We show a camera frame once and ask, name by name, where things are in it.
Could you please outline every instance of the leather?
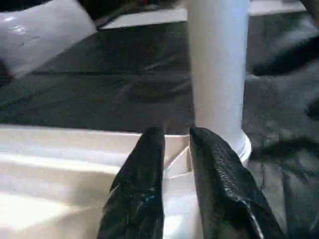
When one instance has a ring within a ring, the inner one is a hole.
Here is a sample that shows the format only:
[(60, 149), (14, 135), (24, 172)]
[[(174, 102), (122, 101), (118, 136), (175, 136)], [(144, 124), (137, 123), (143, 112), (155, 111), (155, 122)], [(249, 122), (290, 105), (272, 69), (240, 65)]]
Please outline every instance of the leather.
[(205, 239), (281, 239), (267, 200), (218, 135), (191, 128), (191, 154)]
[(164, 132), (150, 128), (114, 179), (98, 239), (161, 239)]

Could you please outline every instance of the white base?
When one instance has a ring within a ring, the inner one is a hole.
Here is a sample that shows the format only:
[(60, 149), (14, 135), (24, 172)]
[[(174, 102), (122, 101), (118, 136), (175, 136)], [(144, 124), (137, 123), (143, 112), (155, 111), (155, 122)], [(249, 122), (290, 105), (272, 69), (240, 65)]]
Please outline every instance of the white base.
[(244, 144), (243, 150), (239, 154), (240, 161), (244, 165), (245, 168), (247, 168), (247, 166), (248, 166), (251, 151), (252, 151), (252, 146), (251, 146), (250, 139), (245, 134), (245, 144)]

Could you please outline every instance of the dark fabric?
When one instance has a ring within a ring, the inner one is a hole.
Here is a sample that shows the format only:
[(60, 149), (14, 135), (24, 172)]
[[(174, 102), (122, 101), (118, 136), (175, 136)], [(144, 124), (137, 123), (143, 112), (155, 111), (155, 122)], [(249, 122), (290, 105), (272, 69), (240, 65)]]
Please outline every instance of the dark fabric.
[(243, 128), (254, 148), (249, 170), (282, 230), (291, 239), (316, 239), (319, 123), (309, 116), (318, 110), (318, 30), (309, 18), (286, 29), (260, 59), (261, 76), (246, 82)]
[(0, 61), (0, 88), (12, 80), (12, 77), (9, 75), (9, 72), (5, 64)]
[(50, 0), (2, 0), (0, 2), (0, 11), (25, 10), (48, 1)]
[(187, 134), (194, 124), (185, 23), (99, 32), (0, 90), (0, 122)]
[(283, 239), (270, 207), (237, 154), (205, 128), (191, 128), (191, 154), (205, 239)]
[(164, 132), (148, 129), (114, 179), (98, 239), (162, 239), (164, 152)]

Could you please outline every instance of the white cylinder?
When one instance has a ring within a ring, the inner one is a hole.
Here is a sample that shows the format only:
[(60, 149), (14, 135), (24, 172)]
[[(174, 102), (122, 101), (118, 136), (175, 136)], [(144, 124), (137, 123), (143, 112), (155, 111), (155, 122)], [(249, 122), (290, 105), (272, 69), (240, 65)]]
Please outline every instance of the white cylinder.
[(189, 0), (188, 27), (196, 126), (224, 138), (245, 164), (241, 128), (250, 0)]

